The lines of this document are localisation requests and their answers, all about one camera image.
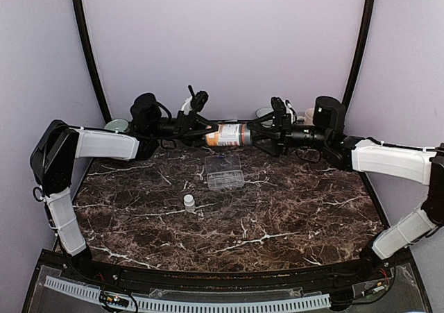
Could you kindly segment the black right corner post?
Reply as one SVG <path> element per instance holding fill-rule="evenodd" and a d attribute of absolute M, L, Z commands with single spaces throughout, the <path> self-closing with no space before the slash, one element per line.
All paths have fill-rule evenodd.
<path fill-rule="evenodd" d="M 374 4 L 375 0 L 364 0 L 364 7 L 361 16 L 361 23 L 359 27 L 355 53 L 353 55 L 348 81 L 342 98 L 342 104 L 346 107 L 347 110 L 350 108 L 359 72 L 361 69 L 362 60 L 364 58 L 364 52 L 366 49 L 366 43 L 370 31 L 370 24 L 373 16 Z"/>

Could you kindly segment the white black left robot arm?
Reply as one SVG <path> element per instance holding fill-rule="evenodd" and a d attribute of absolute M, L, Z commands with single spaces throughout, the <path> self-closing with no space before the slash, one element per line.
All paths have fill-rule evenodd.
<path fill-rule="evenodd" d="M 152 93 L 138 96 L 130 113 L 133 120 L 119 130 L 72 126 L 53 120 L 30 157 L 36 186 L 33 195 L 44 206 L 50 229 L 70 257 L 71 272 L 93 282 L 98 268 L 88 259 L 91 251 L 78 224 L 72 201 L 72 175 L 79 159 L 147 160 L 166 142 L 192 143 L 202 137 L 205 120 L 200 112 L 206 91 L 191 91 L 174 117 Z"/>

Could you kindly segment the black left corner post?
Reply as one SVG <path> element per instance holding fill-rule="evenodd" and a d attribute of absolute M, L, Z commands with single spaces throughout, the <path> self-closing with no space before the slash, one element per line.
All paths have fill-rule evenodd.
<path fill-rule="evenodd" d="M 78 29 L 80 43 L 82 46 L 83 55 L 87 65 L 89 77 L 94 90 L 94 95 L 99 105 L 101 116 L 104 122 L 108 123 L 112 120 L 112 116 L 110 113 L 110 109 L 108 107 L 108 103 L 105 98 L 105 92 L 103 91 L 103 86 L 101 84 L 99 71 L 96 66 L 93 48 L 89 37 L 83 0 L 72 0 L 72 5 L 74 8 L 74 15 L 76 18 L 76 25 Z"/>

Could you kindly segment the clear plastic pill organizer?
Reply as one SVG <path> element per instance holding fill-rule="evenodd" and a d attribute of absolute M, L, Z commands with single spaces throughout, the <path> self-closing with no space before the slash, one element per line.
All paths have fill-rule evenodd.
<path fill-rule="evenodd" d="M 240 188 L 245 185 L 238 155 L 212 155 L 205 158 L 207 185 L 211 191 Z"/>

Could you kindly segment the cream floral ceramic mug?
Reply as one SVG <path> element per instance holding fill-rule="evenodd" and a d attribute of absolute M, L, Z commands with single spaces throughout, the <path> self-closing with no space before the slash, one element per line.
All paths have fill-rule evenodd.
<path fill-rule="evenodd" d="M 305 110 L 304 115 L 298 115 L 298 122 L 304 124 L 304 125 L 313 125 L 313 119 L 314 119 L 314 109 L 308 108 Z"/>

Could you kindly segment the small white pill bottle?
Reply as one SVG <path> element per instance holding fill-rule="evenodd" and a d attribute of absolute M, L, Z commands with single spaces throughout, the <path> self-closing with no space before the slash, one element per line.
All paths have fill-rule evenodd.
<path fill-rule="evenodd" d="M 191 194 L 186 194 L 183 196 L 183 204 L 185 210 L 187 212 L 195 212 L 196 211 L 196 202 L 194 197 Z"/>

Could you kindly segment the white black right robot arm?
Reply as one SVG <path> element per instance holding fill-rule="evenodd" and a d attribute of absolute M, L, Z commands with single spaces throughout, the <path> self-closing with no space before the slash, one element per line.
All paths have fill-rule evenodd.
<path fill-rule="evenodd" d="M 399 146 L 371 137 L 348 136 L 343 132 L 346 106 L 330 96 L 316 99 L 311 125 L 294 123 L 282 99 L 273 97 L 271 105 L 272 112 L 247 123 L 253 146 L 261 139 L 270 140 L 268 154 L 279 156 L 291 147 L 313 149 L 342 171 L 385 174 L 427 186 L 424 202 L 361 250 L 361 260 L 354 267 L 359 280 L 370 280 L 381 269 L 381 261 L 443 227 L 442 146 Z"/>

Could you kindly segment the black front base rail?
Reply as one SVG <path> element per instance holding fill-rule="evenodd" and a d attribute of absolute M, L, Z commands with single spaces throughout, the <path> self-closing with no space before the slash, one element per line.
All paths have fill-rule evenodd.
<path fill-rule="evenodd" d="M 361 281 L 358 260 L 267 272 L 197 273 L 143 269 L 93 261 L 105 277 L 105 289 L 147 294 L 152 289 L 183 291 L 259 291 L 301 287 L 307 291 L 343 291 Z"/>

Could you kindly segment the pale green ceramic bowl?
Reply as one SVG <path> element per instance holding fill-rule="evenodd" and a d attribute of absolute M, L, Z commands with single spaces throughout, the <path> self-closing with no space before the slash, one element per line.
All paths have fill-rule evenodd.
<path fill-rule="evenodd" d="M 126 132 L 128 130 L 128 127 L 129 123 L 127 120 L 113 119 L 104 126 L 104 129 L 117 132 Z"/>

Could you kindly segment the teal striped ceramic bowl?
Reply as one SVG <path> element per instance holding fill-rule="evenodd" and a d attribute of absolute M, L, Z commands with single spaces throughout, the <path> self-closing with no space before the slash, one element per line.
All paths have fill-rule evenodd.
<path fill-rule="evenodd" d="M 264 115 L 271 113 L 272 111 L 273 111 L 273 109 L 270 107 L 263 107 L 263 108 L 257 109 L 255 114 L 256 114 L 257 118 L 260 118 L 260 117 L 263 117 Z"/>

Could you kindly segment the black corner post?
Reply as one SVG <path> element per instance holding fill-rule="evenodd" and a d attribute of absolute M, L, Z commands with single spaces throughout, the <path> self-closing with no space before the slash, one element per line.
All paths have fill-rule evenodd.
<path fill-rule="evenodd" d="M 80 43 L 82 46 L 83 55 L 87 65 L 89 77 L 94 90 L 94 95 L 99 105 L 101 116 L 104 122 L 108 123 L 112 120 L 112 116 L 110 113 L 110 109 L 108 107 L 108 103 L 105 98 L 105 92 L 103 91 L 103 86 L 101 84 L 99 71 L 96 66 L 93 48 L 89 37 L 83 0 L 72 0 L 72 5 L 74 8 L 74 15 L 76 18 L 76 25 L 78 29 Z"/>
<path fill-rule="evenodd" d="M 374 4 L 375 0 L 364 0 L 364 7 L 361 16 L 361 23 L 359 27 L 355 53 L 353 55 L 348 81 L 342 98 L 342 104 L 346 107 L 347 110 L 350 108 L 359 72 L 361 69 L 362 60 L 364 58 L 364 52 L 366 49 L 366 43 L 370 31 L 370 24 L 373 16 Z"/>

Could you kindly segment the orange pill bottle grey cap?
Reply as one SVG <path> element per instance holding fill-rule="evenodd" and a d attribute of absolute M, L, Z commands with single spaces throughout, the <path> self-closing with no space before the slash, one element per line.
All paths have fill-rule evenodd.
<path fill-rule="evenodd" d="M 219 124 L 218 130 L 206 134 L 205 143 L 208 146 L 249 146 L 253 138 L 247 124 Z"/>

